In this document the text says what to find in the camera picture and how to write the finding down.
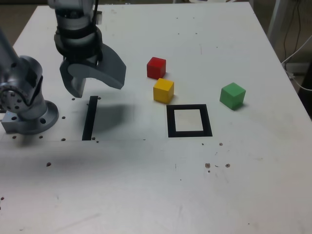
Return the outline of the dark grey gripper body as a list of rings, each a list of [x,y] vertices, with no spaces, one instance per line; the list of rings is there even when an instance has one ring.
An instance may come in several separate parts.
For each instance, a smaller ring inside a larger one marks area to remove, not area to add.
[[[97,67],[98,62],[101,61],[101,52],[98,52],[90,57],[84,57],[77,54],[64,53],[63,63],[66,67],[73,64],[82,64],[89,67]]]

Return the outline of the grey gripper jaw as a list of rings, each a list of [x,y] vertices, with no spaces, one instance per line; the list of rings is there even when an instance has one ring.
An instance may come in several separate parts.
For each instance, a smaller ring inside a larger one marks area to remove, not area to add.
[[[67,91],[75,98],[82,98],[84,86],[86,83],[85,78],[76,78],[68,72],[70,63],[64,60],[60,65],[60,73],[63,84]]]
[[[73,63],[69,65],[68,72],[75,78],[95,78],[120,90],[125,83],[126,65],[112,48],[102,44],[97,62],[84,60]]]

